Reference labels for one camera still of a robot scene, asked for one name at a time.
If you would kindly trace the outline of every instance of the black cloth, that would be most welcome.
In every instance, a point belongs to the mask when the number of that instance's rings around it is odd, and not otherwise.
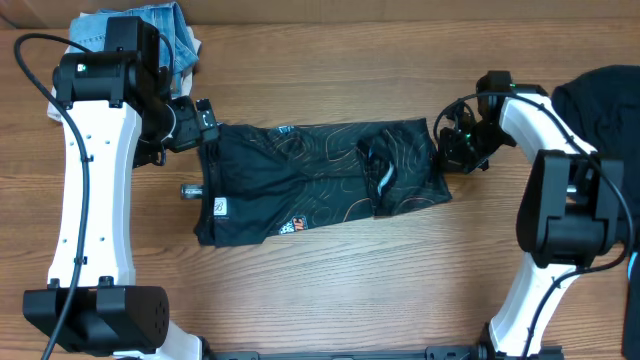
[[[569,127],[599,152],[624,161],[622,194],[634,217],[638,250],[640,220],[640,67],[615,65],[590,71],[555,89],[555,111]],[[626,239],[627,224],[620,221],[618,237]],[[624,353],[640,359],[640,268],[631,276]]]
[[[393,216],[451,199],[425,119],[261,129],[220,124],[201,146],[203,245]]]

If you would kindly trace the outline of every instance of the white plastic casing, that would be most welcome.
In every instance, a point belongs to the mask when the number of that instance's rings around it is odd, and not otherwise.
[[[529,335],[531,320],[540,300],[549,290],[554,279],[575,270],[575,268],[573,265],[550,264],[546,269],[541,269],[533,262],[531,254],[524,254],[518,274],[507,295],[507,300],[489,324],[489,335],[494,349],[509,356],[522,355]],[[563,281],[560,288],[556,289],[547,300],[538,318],[528,355],[540,352],[544,329],[551,320],[562,295],[576,278],[578,276]]]
[[[551,99],[548,97],[537,94],[518,95],[543,104],[547,110],[560,119],[560,116],[553,110]],[[593,146],[575,135],[562,119],[560,119],[560,123],[583,150],[587,153],[596,151]],[[524,101],[512,98],[505,99],[500,114],[500,127],[518,143],[530,163],[535,160],[538,150],[555,149],[562,150],[567,154],[577,153],[571,145],[567,144],[567,140],[560,130],[545,113]]]
[[[129,240],[131,172],[142,127],[133,108],[109,108],[107,101],[78,101],[69,115],[82,134],[89,163],[89,216],[79,286],[96,286],[101,276],[114,285],[135,285],[136,273]],[[64,124],[66,168],[58,247],[48,280],[69,287],[80,226],[82,163],[78,144]]]
[[[556,115],[561,126],[567,130],[570,136],[573,136],[578,146],[587,153],[596,151],[593,146],[575,135],[560,119],[553,110],[551,100],[548,97],[537,94],[518,95],[544,105],[546,109]],[[538,150],[555,149],[567,154],[577,153],[544,112],[524,101],[512,98],[505,99],[500,115],[500,126],[522,148],[531,163],[535,160]],[[529,327],[540,300],[554,279],[573,270],[575,270],[573,265],[557,264],[551,264],[546,269],[541,269],[534,263],[531,254],[524,255],[520,270],[518,270],[507,295],[507,300],[489,325],[489,334],[496,351],[509,356],[519,357],[522,355]],[[577,276],[574,276],[563,281],[561,288],[556,289],[545,304],[538,318],[528,355],[537,354],[540,351],[544,330],[560,303],[562,295],[576,278]]]

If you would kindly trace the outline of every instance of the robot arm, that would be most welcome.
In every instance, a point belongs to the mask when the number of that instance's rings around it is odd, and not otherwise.
[[[477,91],[529,99],[560,119],[544,90],[514,85],[508,72],[490,71],[478,81]],[[555,279],[575,271],[577,266],[590,266],[596,256],[607,253],[613,245],[618,203],[557,125],[537,107],[506,96],[478,96],[478,108],[483,118],[478,123],[460,110],[455,117],[450,116],[462,120],[458,120],[456,130],[445,128],[440,133],[440,165],[465,173],[478,167],[486,170],[488,157],[502,144],[519,145],[533,164],[516,225],[518,243],[525,254],[504,305],[488,324],[485,339],[490,343],[489,358],[515,359],[523,354],[534,314]],[[596,152],[562,120],[560,126],[586,153]],[[621,162],[599,162],[619,186]],[[527,355],[544,358],[540,353],[544,329],[576,278],[563,281],[547,300]]]
[[[89,158],[87,231],[79,285],[57,343],[69,352],[154,360],[200,360],[208,345],[169,317],[160,287],[135,286],[129,220],[134,168],[163,165],[165,151],[215,141],[208,100],[171,99],[158,66],[158,30],[139,17],[107,22],[105,51],[66,54],[54,71]],[[83,179],[78,144],[64,122],[66,169],[60,236],[48,288],[26,291],[25,318],[51,336],[75,266]]]

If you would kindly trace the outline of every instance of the printed logo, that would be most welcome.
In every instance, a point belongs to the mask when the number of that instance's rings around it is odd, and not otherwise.
[[[227,198],[216,198],[213,203],[213,216],[227,215]]]
[[[293,126],[291,125],[278,126],[276,129],[278,129],[280,134],[288,134],[293,131]]]
[[[280,228],[280,234],[288,234],[297,231],[307,230],[307,218],[304,215],[294,216],[291,220]]]

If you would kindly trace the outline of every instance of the blue cloth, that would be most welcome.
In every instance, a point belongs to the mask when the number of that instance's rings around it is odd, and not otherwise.
[[[182,72],[198,61],[198,55],[187,31],[187,24],[180,6],[175,3],[147,5],[127,11],[99,10],[95,14],[81,16],[71,22],[69,36],[72,41],[92,51],[102,51],[107,32],[107,19],[112,16],[139,16],[145,22],[155,26],[171,43],[174,53],[174,81],[172,95],[180,96]],[[160,66],[168,66],[169,50],[160,44]]]
[[[633,273],[633,265],[636,263],[636,258],[638,257],[638,253],[631,254],[631,259],[629,259],[629,269],[627,270],[627,277],[629,281],[631,281],[631,274]]]

